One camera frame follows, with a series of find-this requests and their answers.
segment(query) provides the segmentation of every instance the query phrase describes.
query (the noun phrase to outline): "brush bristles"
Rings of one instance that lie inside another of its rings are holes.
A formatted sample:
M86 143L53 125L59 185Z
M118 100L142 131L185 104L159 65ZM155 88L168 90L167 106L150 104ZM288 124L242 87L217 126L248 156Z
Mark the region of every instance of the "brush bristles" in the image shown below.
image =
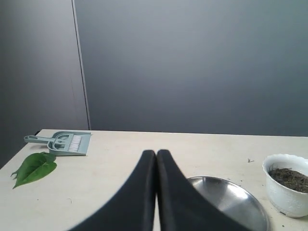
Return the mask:
M72 142L70 143L69 147L68 147L68 151L69 152L77 152L80 146L80 142L81 142L81 136L76 136L74 135L72 138Z

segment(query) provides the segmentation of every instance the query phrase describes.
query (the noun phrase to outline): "dustpan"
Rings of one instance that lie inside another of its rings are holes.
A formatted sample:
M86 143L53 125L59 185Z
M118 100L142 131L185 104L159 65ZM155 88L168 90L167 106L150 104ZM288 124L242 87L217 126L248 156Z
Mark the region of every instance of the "dustpan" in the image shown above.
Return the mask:
M27 143L45 143L50 153L56 156L86 155L91 133L75 131L58 131L51 138L25 136Z

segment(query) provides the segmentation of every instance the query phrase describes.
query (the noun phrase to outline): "table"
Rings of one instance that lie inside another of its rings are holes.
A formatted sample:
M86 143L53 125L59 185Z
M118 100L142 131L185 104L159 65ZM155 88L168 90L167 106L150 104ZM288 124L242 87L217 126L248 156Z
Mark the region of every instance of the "table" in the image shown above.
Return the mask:
M57 130L42 130L51 137ZM145 149L169 149L186 177L230 179L252 193L270 216L274 231L306 231L308 216L288 218L267 199L263 159L271 154L308 158L308 138L243 135L91 131L87 156L57 157L45 178L12 190L10 178L41 144L27 144L0 170L0 230L68 230L104 205L126 181ZM159 229L155 212L154 231Z

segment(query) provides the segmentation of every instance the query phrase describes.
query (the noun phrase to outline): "bowl rim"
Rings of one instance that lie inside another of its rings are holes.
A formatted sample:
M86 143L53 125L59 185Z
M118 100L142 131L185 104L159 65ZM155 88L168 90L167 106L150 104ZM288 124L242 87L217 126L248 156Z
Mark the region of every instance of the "bowl rim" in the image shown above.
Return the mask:
M233 186L240 188L241 190L243 190L245 193L247 193L249 196L252 197L252 199L255 201L255 203L257 204L258 208L261 210L261 212L264 215L264 218L266 220L266 224L267 224L267 229L266 231L270 231L272 228L271 222L270 222L270 217L267 213L267 211L265 210L265 208L263 207L263 205L260 203L260 201L258 199L255 198L255 196L253 196L249 191L247 191L246 189L244 189L242 186L239 186L229 180L223 179L223 178L219 178L219 177L212 177L212 176L194 176L194 177L188 177L187 181L189 181L189 179L194 179L194 178L210 178L210 179L215 179L215 180L221 180L221 181L225 181L229 184L232 184Z
M295 193L297 193L297 194L299 194L299 195L308 195L308 193L306 193L306 192L303 192L303 193L302 193L302 192L299 192L299 191L296 191L296 190L293 190L293 189L289 189L288 187L286 187L286 186L284 186L284 185L278 183L277 181L275 181L275 180L273 179L273 177L271 177L271 176L269 175L268 171L267 171L266 168L265 168L266 161L267 161L270 157L279 157L279 156L281 156L281 157L286 157L286 156L287 156L287 157L292 157L292 158L296 158L296 159L298 159L298 160L300 160L300 161L308 162L308 159L305 159L305 158L303 158L303 157L301 157L301 156L297 156L297 155L290 155L290 154L273 154L273 155L268 155L268 156L263 160L263 163L262 163L263 171L265 172L265 174L267 175L267 177L269 177L271 181L275 182L276 184L282 186L283 188L285 188L285 189L287 189L287 190L289 190L289 191L295 192Z

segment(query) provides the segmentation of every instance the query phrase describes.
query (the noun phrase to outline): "gray wall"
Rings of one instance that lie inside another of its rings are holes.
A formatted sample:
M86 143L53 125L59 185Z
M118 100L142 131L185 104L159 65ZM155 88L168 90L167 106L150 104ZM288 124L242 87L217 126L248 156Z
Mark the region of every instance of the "gray wall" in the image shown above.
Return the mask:
M307 0L75 0L93 129L308 136Z
M88 129L71 0L0 0L0 167L42 128Z

